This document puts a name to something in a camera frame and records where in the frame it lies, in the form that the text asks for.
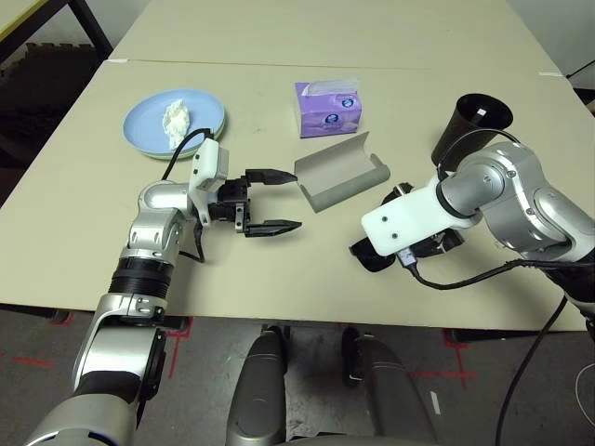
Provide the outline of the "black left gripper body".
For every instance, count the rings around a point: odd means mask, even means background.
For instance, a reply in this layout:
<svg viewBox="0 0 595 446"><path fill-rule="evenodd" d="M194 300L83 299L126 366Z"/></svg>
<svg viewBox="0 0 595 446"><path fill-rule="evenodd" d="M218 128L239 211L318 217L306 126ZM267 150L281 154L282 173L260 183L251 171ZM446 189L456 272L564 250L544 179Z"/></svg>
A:
<svg viewBox="0 0 595 446"><path fill-rule="evenodd" d="M210 217L216 221L231 222L237 232L249 232L248 188L250 186L246 176L226 180L218 188L215 201L208 205Z"/></svg>

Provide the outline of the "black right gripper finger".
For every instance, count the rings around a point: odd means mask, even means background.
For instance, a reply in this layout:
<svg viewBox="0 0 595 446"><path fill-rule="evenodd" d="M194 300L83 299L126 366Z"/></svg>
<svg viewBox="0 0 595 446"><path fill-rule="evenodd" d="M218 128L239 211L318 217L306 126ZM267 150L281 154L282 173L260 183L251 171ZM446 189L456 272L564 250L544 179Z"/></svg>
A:
<svg viewBox="0 0 595 446"><path fill-rule="evenodd" d="M410 193L413 189L414 189L414 186L411 185L410 183L401 182L391 189L390 193L384 197L381 204L384 205L384 204L391 202L397 198L400 198L400 197Z"/></svg>
<svg viewBox="0 0 595 446"><path fill-rule="evenodd" d="M457 230L444 230L415 244L415 256L439 256L462 245L464 238Z"/></svg>

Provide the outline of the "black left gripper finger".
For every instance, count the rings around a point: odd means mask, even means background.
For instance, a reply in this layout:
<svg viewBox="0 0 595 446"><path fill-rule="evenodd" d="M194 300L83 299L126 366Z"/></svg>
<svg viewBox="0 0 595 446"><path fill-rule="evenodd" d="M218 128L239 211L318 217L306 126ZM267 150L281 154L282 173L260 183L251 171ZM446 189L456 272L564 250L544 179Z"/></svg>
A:
<svg viewBox="0 0 595 446"><path fill-rule="evenodd" d="M291 182L297 182L298 178L289 173L278 169L246 169L246 181L250 184L260 183L264 185L283 185Z"/></svg>
<svg viewBox="0 0 595 446"><path fill-rule="evenodd" d="M262 223L248 223L243 234L246 238L274 237L302 226L301 222L285 219L265 220Z"/></svg>

